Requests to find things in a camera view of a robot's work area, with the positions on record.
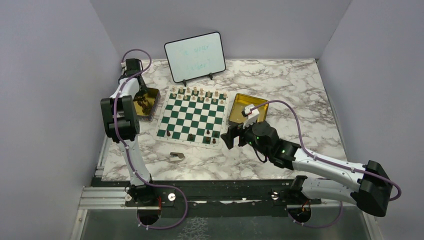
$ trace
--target white marble surface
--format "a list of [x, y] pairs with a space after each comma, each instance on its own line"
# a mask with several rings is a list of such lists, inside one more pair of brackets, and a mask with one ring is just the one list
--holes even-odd
[[[175, 83], [166, 60], [154, 60], [143, 78], [148, 87], [159, 89], [162, 95], [154, 120], [140, 122], [138, 136], [143, 160], [154, 180], [292, 179], [297, 175], [312, 175], [281, 169], [269, 162], [261, 163], [247, 145], [235, 145], [231, 150], [224, 146], [221, 150], [215, 150], [154, 140], [153, 134], [166, 89]], [[236, 93], [286, 101], [299, 116], [307, 148], [346, 160], [334, 116], [313, 59], [227, 60], [226, 71], [215, 74], [213, 80], [202, 77], [189, 81], [187, 85], [229, 91], [230, 106]], [[271, 103], [266, 120], [277, 129], [280, 138], [299, 143], [294, 117], [283, 104]], [[129, 172], [118, 146], [112, 143], [106, 152], [102, 180], [129, 181]], [[171, 161], [170, 152], [184, 153], [185, 159]]]

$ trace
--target whiteboard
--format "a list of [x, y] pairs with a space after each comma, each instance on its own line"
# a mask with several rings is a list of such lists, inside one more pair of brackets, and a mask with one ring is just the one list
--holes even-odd
[[219, 32], [168, 42], [164, 46], [172, 79], [183, 80], [222, 72], [226, 69]]

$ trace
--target small metal part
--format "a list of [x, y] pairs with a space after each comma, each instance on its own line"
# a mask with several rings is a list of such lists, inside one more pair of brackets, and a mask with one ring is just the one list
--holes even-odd
[[170, 193], [170, 194], [168, 195], [168, 199], [169, 199], [171, 202], [173, 202], [173, 201], [175, 200], [175, 193]]
[[171, 157], [178, 158], [178, 159], [171, 159], [171, 161], [181, 161], [185, 158], [184, 153], [182, 152], [171, 152]]
[[275, 191], [271, 194], [271, 198], [272, 198], [272, 200], [278, 200], [279, 194]]
[[129, 195], [128, 193], [125, 195], [125, 201], [129, 202], [133, 199], [133, 197], [131, 195]]

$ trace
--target white wall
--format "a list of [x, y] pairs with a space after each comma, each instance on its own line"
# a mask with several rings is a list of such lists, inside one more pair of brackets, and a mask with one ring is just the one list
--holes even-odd
[[88, 0], [2, 0], [0, 25], [0, 239], [68, 239], [119, 57]]
[[351, 0], [91, 0], [120, 55], [219, 31], [226, 58], [319, 58]]
[[378, 220], [387, 240], [424, 236], [423, 56], [424, 1], [353, 0], [318, 63], [348, 159], [403, 190]]

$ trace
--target green and white chessboard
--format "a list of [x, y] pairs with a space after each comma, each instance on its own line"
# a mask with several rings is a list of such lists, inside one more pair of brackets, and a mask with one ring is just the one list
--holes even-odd
[[195, 94], [193, 87], [189, 90], [183, 87], [182, 92], [181, 87], [169, 88], [154, 139], [209, 149], [222, 148], [223, 140], [220, 136], [227, 131], [230, 93], [206, 88], [202, 92], [200, 90], [198, 87]]

